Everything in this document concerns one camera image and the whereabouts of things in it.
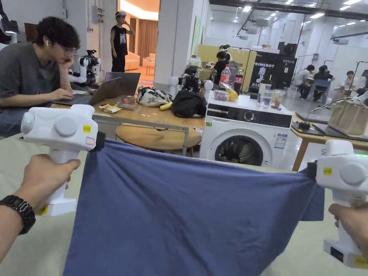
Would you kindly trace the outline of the person's right hand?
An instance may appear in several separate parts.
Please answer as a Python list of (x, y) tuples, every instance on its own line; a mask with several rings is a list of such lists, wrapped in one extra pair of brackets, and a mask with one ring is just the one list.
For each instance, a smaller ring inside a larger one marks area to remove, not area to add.
[(368, 203), (358, 207), (332, 204), (328, 211), (334, 215), (335, 226), (342, 226), (352, 238), (362, 256), (368, 258)]

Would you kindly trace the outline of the person's left hand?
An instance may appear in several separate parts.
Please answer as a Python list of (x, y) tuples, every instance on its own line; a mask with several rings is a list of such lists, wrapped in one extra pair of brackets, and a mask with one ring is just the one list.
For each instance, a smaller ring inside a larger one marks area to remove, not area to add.
[(33, 155), (24, 169), (22, 184), (14, 195), (28, 202), (36, 212), (48, 203), (56, 190), (70, 181), (71, 174), (80, 164), (79, 159), (56, 164), (47, 154)]

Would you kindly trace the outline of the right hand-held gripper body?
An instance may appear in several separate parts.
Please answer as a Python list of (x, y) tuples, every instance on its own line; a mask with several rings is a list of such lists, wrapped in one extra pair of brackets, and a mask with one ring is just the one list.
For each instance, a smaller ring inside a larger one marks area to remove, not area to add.
[[(334, 203), (361, 207), (367, 202), (368, 158), (355, 154), (351, 142), (328, 140), (326, 154), (307, 165), (308, 177), (332, 191)], [(337, 240), (324, 240), (323, 250), (351, 268), (367, 269), (367, 260), (343, 226), (338, 228)]]

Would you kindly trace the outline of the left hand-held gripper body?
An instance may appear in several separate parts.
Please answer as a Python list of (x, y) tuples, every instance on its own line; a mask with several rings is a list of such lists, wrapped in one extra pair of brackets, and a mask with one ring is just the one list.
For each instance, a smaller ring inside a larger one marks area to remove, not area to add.
[[(33, 107), (22, 120), (23, 138), (47, 146), (47, 155), (56, 164), (79, 159), (80, 152), (97, 149), (105, 139), (92, 119), (94, 111), (92, 106), (79, 104), (69, 109)], [(67, 183), (56, 190), (37, 214), (58, 216), (75, 211), (76, 200), (64, 196), (66, 186)]]

